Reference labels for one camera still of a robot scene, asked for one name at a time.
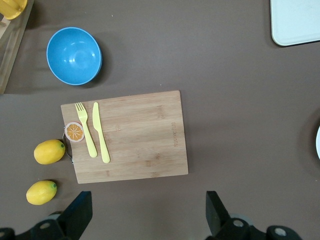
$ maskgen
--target knife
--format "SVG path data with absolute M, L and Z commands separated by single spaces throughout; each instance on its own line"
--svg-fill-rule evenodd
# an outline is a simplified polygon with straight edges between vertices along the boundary
M 107 164 L 110 162 L 110 155 L 105 142 L 104 132 L 102 131 L 100 114 L 99 114 L 99 104 L 97 102 L 93 104 L 92 120 L 93 120 L 93 127 L 99 134 L 102 161 Z

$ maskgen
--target lemon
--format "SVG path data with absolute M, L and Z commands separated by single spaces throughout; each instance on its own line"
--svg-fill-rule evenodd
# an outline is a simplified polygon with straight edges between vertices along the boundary
M 65 151 L 65 145 L 61 141 L 52 139 L 36 146 L 33 155 L 38 163 L 46 165 L 59 161 L 64 156 Z
M 26 192 L 26 200 L 33 205 L 49 202 L 57 192 L 57 185 L 53 181 L 43 180 L 33 184 Z

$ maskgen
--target wooden cutting board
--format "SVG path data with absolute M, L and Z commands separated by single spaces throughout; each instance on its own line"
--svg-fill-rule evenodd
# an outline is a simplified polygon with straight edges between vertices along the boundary
M 92 110 L 99 103 L 109 163 L 101 158 Z M 82 102 L 98 156 L 91 158 L 86 138 L 72 142 L 72 160 L 79 184 L 188 174 L 188 162 L 178 90 Z M 61 106 L 64 124 L 80 122 L 75 104 Z

